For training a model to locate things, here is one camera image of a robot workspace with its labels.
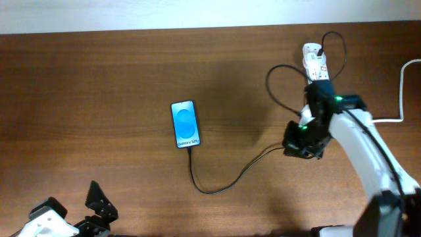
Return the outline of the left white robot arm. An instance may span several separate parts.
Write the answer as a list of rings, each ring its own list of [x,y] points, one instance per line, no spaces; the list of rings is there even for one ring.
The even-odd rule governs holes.
[[[13,235],[18,237],[77,237],[108,236],[110,224],[118,219],[118,210],[109,201],[100,185],[91,181],[85,206],[94,211],[76,224],[65,220],[67,209],[54,197],[49,197],[29,213],[29,221]]]

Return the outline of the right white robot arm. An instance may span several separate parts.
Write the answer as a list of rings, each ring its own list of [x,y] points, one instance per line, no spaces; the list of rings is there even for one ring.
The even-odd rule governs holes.
[[[420,185],[407,174],[372,122],[358,95],[337,95],[329,80],[305,88],[307,104],[299,122],[288,123],[284,155],[321,158],[331,140],[357,172],[368,205],[353,226],[321,226],[312,236],[419,236]]]

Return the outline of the blue Galaxy smartphone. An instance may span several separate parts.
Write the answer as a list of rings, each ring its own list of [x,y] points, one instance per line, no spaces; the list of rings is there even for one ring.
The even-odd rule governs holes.
[[[177,148],[186,148],[201,143],[199,127],[192,101],[173,103],[170,106]]]

